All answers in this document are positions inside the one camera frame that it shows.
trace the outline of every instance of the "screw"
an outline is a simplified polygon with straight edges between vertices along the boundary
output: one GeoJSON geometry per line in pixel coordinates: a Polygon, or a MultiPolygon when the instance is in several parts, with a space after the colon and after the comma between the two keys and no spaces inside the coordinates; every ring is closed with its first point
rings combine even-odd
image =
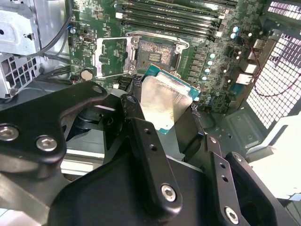
{"type": "Polygon", "coordinates": [[[233,209],[231,209],[230,207],[226,206],[225,207],[225,213],[227,215],[227,218],[235,225],[238,225],[239,220],[238,220],[238,216],[236,214],[236,212],[234,212],[233,209]]]}
{"type": "Polygon", "coordinates": [[[51,152],[56,149],[57,142],[51,138],[51,137],[40,137],[36,142],[37,148],[45,151],[45,152],[51,152]]]}
{"type": "Polygon", "coordinates": [[[238,160],[238,161],[242,161],[241,157],[238,154],[235,154],[234,157],[238,160]]]}
{"type": "Polygon", "coordinates": [[[103,91],[98,86],[93,86],[92,89],[97,93],[102,93],[103,91]]]}
{"type": "Polygon", "coordinates": [[[11,126],[1,126],[0,127],[0,140],[12,141],[19,136],[19,131],[11,126]]]}
{"type": "Polygon", "coordinates": [[[215,143],[216,144],[216,139],[214,139],[213,137],[210,137],[210,140],[213,142],[213,143],[215,143]]]}
{"type": "Polygon", "coordinates": [[[173,202],[176,198],[174,189],[169,185],[163,185],[161,187],[161,192],[164,198],[169,202],[173,202]]]}
{"type": "Polygon", "coordinates": [[[70,28],[70,33],[71,34],[75,34],[76,33],[76,29],[74,27],[70,28]]]}

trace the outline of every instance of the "mounting hole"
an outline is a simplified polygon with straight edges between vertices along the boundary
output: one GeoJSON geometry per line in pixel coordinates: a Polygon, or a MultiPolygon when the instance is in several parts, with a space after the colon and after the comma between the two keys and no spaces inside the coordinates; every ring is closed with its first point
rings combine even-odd
{"type": "Polygon", "coordinates": [[[224,175],[222,176],[222,179],[223,179],[225,182],[229,182],[228,179],[227,179],[224,175]]]}
{"type": "Polygon", "coordinates": [[[225,165],[224,164],[222,164],[221,162],[220,162],[220,166],[223,168],[223,169],[225,169],[226,167],[225,167],[225,165]]]}
{"type": "Polygon", "coordinates": [[[132,96],[127,96],[127,99],[132,103],[136,103],[136,100],[132,96]]]}
{"type": "Polygon", "coordinates": [[[98,86],[93,86],[93,90],[97,93],[102,93],[103,92],[98,86]]]}
{"type": "Polygon", "coordinates": [[[150,132],[149,129],[144,129],[144,132],[145,132],[146,134],[151,134],[151,132],[150,132]]]}
{"type": "Polygon", "coordinates": [[[107,126],[110,126],[113,122],[114,122],[114,120],[112,118],[108,118],[106,124],[107,124],[107,126]]]}
{"type": "Polygon", "coordinates": [[[155,145],[150,145],[150,149],[151,149],[152,151],[156,151],[156,150],[157,150],[157,147],[156,147],[155,145]]]}

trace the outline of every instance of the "ventilation grille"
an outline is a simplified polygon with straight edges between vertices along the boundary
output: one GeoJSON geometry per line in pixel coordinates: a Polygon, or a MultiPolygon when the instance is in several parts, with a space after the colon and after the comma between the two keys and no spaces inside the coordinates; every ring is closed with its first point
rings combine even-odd
{"type": "Polygon", "coordinates": [[[301,6],[281,2],[271,2],[268,12],[277,13],[292,19],[301,20],[301,6]]]}
{"type": "Polygon", "coordinates": [[[259,96],[252,89],[247,103],[268,129],[273,121],[287,116],[301,94],[301,78],[284,94],[276,95],[289,86],[301,73],[301,40],[282,34],[265,64],[258,80],[256,90],[266,96],[259,96]]]}
{"type": "Polygon", "coordinates": [[[0,79],[4,80],[3,84],[6,86],[6,90],[9,91],[6,97],[1,98],[10,98],[36,77],[35,71],[38,68],[35,58],[14,58],[14,56],[11,56],[1,62],[1,69],[0,79]]]}

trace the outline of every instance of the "green circuit board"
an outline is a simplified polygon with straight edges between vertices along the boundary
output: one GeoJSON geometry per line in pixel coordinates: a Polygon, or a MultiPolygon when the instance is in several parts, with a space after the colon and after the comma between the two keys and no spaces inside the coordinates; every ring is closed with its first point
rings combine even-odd
{"type": "Polygon", "coordinates": [[[173,69],[182,80],[201,90],[200,109],[225,113],[243,86],[232,78],[239,61],[248,52],[238,38],[260,38],[258,16],[264,3],[264,0],[222,0],[217,4],[200,0],[73,0],[72,24],[76,32],[69,35],[71,73],[79,75],[89,69],[94,81],[110,89],[120,77],[132,76],[124,73],[128,32],[177,37],[189,43],[181,57],[174,54],[174,41],[150,36],[140,38],[136,72],[143,74],[148,63],[173,69]],[[202,21],[200,26],[192,26],[193,15],[202,21]],[[239,31],[232,38],[234,27],[239,31]],[[94,56],[99,38],[103,39],[102,52],[96,61],[101,62],[101,76],[97,76],[94,56]],[[233,49],[241,51],[240,59],[233,57],[233,49]]]}

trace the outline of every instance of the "motherboard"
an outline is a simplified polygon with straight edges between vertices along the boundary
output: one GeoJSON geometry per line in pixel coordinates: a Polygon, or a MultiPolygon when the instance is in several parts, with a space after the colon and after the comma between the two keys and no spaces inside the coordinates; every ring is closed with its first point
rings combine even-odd
{"type": "Polygon", "coordinates": [[[246,85],[238,80],[244,42],[260,38],[264,0],[73,0],[72,75],[125,89],[156,65],[201,91],[199,109],[225,113],[246,85]]]}

